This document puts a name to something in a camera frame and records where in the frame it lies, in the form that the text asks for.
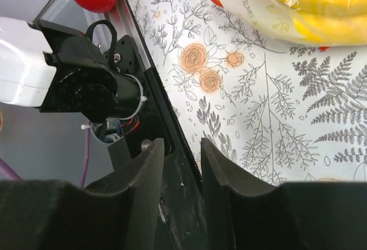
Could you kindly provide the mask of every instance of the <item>orange rose print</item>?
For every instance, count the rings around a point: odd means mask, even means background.
[[[221,77],[216,71],[204,69],[200,73],[200,86],[207,92],[212,93],[220,88]]]
[[[234,53],[228,53],[227,52],[227,58],[225,59],[225,61],[232,67],[239,67],[244,61],[245,61],[245,57],[238,52],[234,52]]]
[[[200,72],[206,65],[208,55],[203,45],[188,45],[179,57],[180,67],[187,73]]]

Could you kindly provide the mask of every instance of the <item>metal screw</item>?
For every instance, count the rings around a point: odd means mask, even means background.
[[[118,63],[121,60],[121,55],[119,53],[114,54],[114,62]]]
[[[149,139],[144,139],[142,142],[142,151],[146,150],[151,145],[151,141]]]

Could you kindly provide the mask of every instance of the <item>plastic bag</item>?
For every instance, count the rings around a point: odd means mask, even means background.
[[[267,36],[298,45],[367,44],[367,0],[212,0]]]

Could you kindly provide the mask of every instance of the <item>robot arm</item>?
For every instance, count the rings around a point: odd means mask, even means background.
[[[0,101],[40,107],[56,74],[45,61],[53,51],[41,31],[27,22],[0,18]]]
[[[0,17],[3,103],[40,112],[81,112],[95,123],[107,117],[128,119],[146,100],[140,81],[131,74],[115,69],[111,55],[102,54],[78,30]]]

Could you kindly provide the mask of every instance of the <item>patterned surface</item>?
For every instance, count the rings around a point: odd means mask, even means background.
[[[366,180],[366,47],[280,46],[209,0],[129,3],[198,162],[204,136],[275,185]]]

